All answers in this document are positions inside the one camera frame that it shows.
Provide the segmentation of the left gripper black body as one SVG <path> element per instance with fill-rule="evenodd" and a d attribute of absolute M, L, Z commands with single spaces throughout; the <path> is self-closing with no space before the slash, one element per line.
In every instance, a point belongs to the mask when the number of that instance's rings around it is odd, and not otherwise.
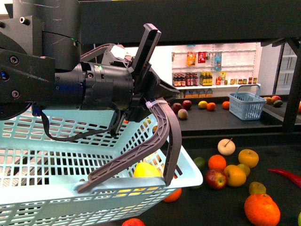
<path fill-rule="evenodd" d="M 82 62 L 70 73 L 72 110 L 108 110 L 115 107 L 125 110 L 129 107 L 134 85 L 126 68 Z"/>

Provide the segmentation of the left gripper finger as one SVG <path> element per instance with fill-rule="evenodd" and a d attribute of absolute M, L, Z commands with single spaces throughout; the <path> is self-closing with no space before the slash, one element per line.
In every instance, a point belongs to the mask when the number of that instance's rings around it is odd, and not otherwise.
<path fill-rule="evenodd" d="M 143 80 L 151 67 L 150 58 L 161 36 L 161 31 L 153 24 L 146 23 L 143 26 L 145 28 L 143 37 L 131 64 L 135 94 L 138 94 L 143 86 Z"/>
<path fill-rule="evenodd" d="M 162 80 L 152 68 L 143 79 L 143 97 L 147 100 L 164 98 L 170 102 L 179 93 L 176 87 Z"/>

